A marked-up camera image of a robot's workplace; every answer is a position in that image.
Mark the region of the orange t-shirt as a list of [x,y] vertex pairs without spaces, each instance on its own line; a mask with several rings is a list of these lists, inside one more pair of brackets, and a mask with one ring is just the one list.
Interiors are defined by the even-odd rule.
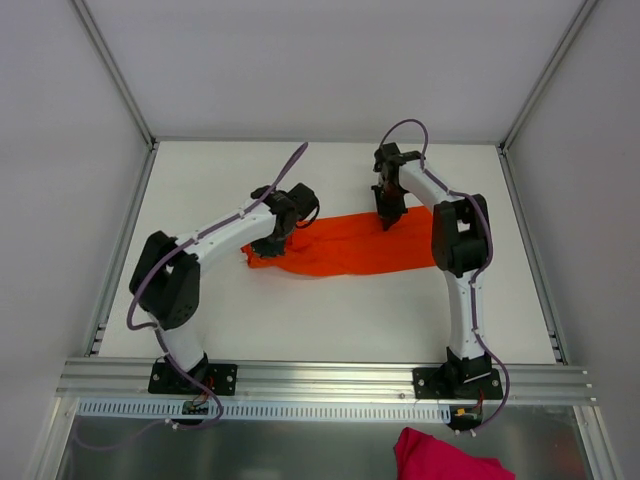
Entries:
[[412,207],[387,231],[376,213],[356,213],[322,218],[296,230],[282,256],[264,258],[249,245],[242,252],[252,269],[275,267],[310,277],[365,276],[434,267],[431,238],[431,211]]

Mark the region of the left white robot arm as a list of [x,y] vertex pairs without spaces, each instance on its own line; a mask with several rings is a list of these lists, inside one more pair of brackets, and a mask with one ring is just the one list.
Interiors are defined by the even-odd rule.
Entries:
[[201,300],[201,279],[221,257],[246,248],[258,259],[285,254],[292,234],[310,226],[320,202],[299,183],[289,191],[264,186],[238,212],[180,236],[150,235],[129,283],[134,308],[149,317],[163,355],[152,367],[148,391],[164,395],[232,396],[237,367],[212,362],[193,317]]

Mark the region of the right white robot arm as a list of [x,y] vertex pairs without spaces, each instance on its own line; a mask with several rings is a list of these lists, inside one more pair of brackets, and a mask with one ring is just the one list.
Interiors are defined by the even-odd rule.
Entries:
[[448,289],[450,339],[446,361],[412,372],[418,399],[501,400],[499,371],[484,340],[482,285],[493,259],[493,243],[485,198],[449,189],[428,168],[419,151],[402,152],[386,143],[374,153],[372,187],[382,228],[387,231],[408,214],[411,194],[432,214],[431,255]]

